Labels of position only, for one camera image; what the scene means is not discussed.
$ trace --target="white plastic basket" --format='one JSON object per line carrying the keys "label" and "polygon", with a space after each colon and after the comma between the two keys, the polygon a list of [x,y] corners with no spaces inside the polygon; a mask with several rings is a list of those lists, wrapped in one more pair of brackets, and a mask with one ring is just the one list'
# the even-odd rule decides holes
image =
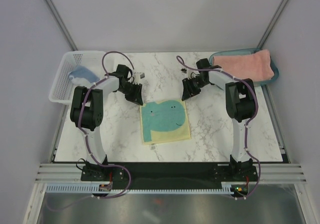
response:
{"label": "white plastic basket", "polygon": [[[102,57],[105,54],[103,51],[73,51],[64,54],[58,71],[55,75],[50,93],[49,100],[65,105],[72,103],[75,85],[69,80],[68,73],[72,71],[77,65],[82,65],[94,72],[100,79],[104,76],[102,68]],[[108,69],[112,64],[112,55],[105,58],[104,64]]]}

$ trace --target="blue basket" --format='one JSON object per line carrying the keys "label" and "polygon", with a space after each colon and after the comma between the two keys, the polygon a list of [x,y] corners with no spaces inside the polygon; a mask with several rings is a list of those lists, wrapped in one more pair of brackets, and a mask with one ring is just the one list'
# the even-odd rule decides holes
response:
{"label": "blue basket", "polygon": [[[251,55],[251,54],[254,54],[259,51],[260,51],[260,49],[252,48],[252,49],[230,50],[230,51],[217,52],[217,53],[214,53],[213,55],[210,56],[209,63],[210,64],[212,63],[212,59],[214,56]],[[274,82],[279,77],[279,70],[271,58],[270,58],[270,67],[271,67],[272,71],[274,72],[274,76],[270,80],[255,82],[255,85],[267,85],[269,83]]]}

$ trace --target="pink cloth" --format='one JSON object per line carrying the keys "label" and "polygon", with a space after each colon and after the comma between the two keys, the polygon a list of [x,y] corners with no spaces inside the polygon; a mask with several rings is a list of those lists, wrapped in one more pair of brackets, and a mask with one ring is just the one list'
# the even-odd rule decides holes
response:
{"label": "pink cloth", "polygon": [[214,56],[213,65],[219,65],[227,73],[239,78],[250,78],[254,82],[271,79],[275,74],[270,67],[269,50],[252,55]]}

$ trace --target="table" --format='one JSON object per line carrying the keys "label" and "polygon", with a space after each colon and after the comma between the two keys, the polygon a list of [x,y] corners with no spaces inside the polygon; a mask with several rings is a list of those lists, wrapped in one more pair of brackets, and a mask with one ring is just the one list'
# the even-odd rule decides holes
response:
{"label": "table", "polygon": [[[137,72],[144,72],[142,83],[143,102],[164,99],[180,99],[182,79],[186,74],[176,61],[176,55],[184,58],[189,66],[209,58],[213,52],[185,53],[132,53]],[[117,64],[129,65],[127,60],[115,54]],[[260,161],[282,161],[276,134],[261,87],[256,87],[259,111],[252,125],[250,152]],[[102,144],[108,160],[129,162],[198,162],[229,161],[233,146],[232,121],[226,112],[224,91],[217,86],[205,86],[201,93],[186,100],[191,140],[145,146],[141,139],[139,106],[125,100],[122,93],[111,93],[104,102],[104,116],[100,126]],[[68,109],[58,140],[55,161],[78,161],[86,157],[83,136],[70,121]]]}

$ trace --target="gray floor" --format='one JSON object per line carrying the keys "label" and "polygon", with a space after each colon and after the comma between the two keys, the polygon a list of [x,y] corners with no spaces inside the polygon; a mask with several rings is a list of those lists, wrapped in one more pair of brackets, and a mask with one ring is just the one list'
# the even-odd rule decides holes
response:
{"label": "gray floor", "polygon": [[[46,194],[60,208],[83,194]],[[42,207],[39,223],[305,223],[293,186],[260,185],[247,200],[204,194],[127,194],[120,198],[89,198],[63,211]]]}

